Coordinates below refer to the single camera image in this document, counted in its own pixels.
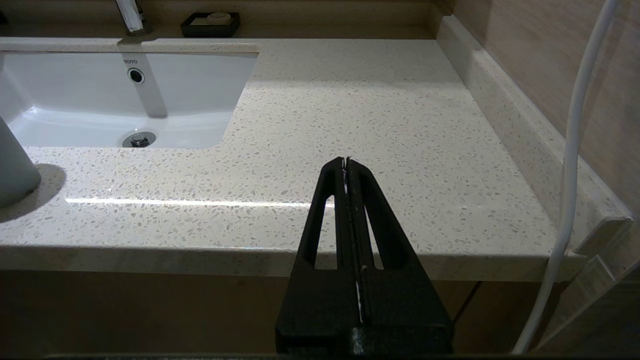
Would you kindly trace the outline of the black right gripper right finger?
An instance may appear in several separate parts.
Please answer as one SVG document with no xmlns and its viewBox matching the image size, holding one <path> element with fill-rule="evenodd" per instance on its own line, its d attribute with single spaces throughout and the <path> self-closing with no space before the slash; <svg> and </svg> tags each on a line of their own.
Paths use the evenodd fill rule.
<svg viewBox="0 0 640 360">
<path fill-rule="evenodd" d="M 347 160 L 360 324 L 355 356 L 451 354 L 454 326 L 373 173 Z"/>
</svg>

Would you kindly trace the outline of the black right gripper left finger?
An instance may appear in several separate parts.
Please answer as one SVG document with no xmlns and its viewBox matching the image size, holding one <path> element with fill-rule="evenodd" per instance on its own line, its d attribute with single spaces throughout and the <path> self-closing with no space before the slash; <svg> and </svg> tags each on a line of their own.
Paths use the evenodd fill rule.
<svg viewBox="0 0 640 360">
<path fill-rule="evenodd" d="M 361 325 L 354 231 L 346 160 L 334 158 L 318 176 L 301 241 L 276 322 L 276 349 L 290 354 L 338 354 Z M 336 268 L 315 267 L 326 202 L 334 198 Z"/>
</svg>

